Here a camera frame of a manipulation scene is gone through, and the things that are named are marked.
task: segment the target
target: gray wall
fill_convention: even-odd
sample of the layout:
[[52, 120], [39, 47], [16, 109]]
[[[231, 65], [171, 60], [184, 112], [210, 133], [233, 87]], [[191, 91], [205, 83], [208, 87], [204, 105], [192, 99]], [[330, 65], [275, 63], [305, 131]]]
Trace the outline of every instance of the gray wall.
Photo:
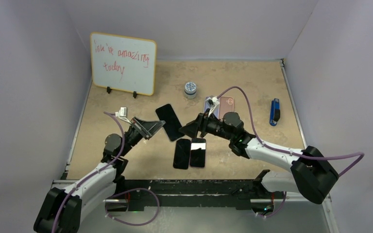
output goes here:
[[90, 58], [61, 0], [0, 0], [0, 232], [32, 232], [65, 168]]
[[373, 232], [373, 0], [320, 0], [286, 67], [307, 143], [366, 153], [331, 194], [341, 232]]
[[66, 0], [85, 45], [98, 31], [155, 40], [161, 59], [281, 59], [318, 0]]

